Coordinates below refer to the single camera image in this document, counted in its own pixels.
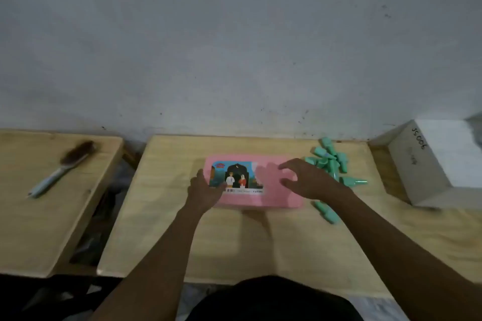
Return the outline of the single green plastic cap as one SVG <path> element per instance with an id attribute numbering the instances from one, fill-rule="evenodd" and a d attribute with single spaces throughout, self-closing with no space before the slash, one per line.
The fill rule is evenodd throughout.
<path id="1" fill-rule="evenodd" d="M 312 201 L 311 204 L 328 223 L 335 225 L 341 221 L 336 212 L 326 203 L 321 201 Z"/>

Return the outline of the person's black clothing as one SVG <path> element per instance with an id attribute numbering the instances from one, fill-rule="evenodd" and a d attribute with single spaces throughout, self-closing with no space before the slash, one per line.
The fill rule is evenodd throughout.
<path id="1" fill-rule="evenodd" d="M 186 321 L 364 321 L 350 301 L 284 277 L 268 275 L 202 299 Z"/>

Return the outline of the person's right hand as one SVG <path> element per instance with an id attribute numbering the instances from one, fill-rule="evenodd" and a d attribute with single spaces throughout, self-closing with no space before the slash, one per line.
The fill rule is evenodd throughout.
<path id="1" fill-rule="evenodd" d="M 346 190 L 345 186 L 334 180 L 328 173 L 299 158 L 281 163 L 278 169 L 289 170 L 296 175 L 296 180 L 302 182 L 302 189 L 291 191 L 306 199 L 329 203 Z"/>

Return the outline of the pile of green plastic caps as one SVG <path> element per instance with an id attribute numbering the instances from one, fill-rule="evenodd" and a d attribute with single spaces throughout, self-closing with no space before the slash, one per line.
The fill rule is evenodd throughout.
<path id="1" fill-rule="evenodd" d="M 353 178 L 347 175 L 349 160 L 346 153 L 338 151 L 334 146 L 334 142 L 327 136 L 322 137 L 318 146 L 311 149 L 310 156 L 304 156 L 303 160 L 324 170 L 334 180 L 348 188 L 368 184 L 368 181 L 365 179 Z"/>

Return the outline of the person's right forearm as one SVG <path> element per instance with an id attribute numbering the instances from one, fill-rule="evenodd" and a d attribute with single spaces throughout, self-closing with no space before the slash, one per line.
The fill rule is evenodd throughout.
<path id="1" fill-rule="evenodd" d="M 335 210 L 411 321 L 482 321 L 482 288 L 419 246 L 341 187 Z"/>

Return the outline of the person's left hand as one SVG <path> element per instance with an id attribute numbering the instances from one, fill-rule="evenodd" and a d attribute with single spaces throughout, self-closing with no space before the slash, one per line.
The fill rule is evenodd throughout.
<path id="1" fill-rule="evenodd" d="M 188 196 L 185 208 L 190 214 L 201 217 L 209 209 L 214 207 L 220 199 L 214 199 L 212 196 L 212 188 L 204 177 L 203 169 L 199 169 L 196 176 L 190 180 L 188 187 Z"/>

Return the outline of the pink box with picture label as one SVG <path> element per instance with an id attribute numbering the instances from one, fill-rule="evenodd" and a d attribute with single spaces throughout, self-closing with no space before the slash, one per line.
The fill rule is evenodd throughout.
<path id="1" fill-rule="evenodd" d="M 226 183 L 215 205 L 229 209 L 298 209 L 304 199 L 284 187 L 280 180 L 295 181 L 296 174 L 279 165 L 291 158 L 283 155 L 224 154 L 206 157 L 203 174 L 210 187 Z"/>

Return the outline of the person's left forearm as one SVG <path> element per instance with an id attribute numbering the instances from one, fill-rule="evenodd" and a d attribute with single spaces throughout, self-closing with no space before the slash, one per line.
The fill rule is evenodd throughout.
<path id="1" fill-rule="evenodd" d="M 187 204 L 89 321 L 175 321 L 190 249 L 205 209 Z"/>

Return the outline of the white cardboard box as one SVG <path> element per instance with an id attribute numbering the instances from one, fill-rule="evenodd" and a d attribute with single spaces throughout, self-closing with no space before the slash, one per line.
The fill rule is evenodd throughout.
<path id="1" fill-rule="evenodd" d="M 388 144 L 412 206 L 482 211 L 482 142 L 467 120 L 411 120 Z"/>

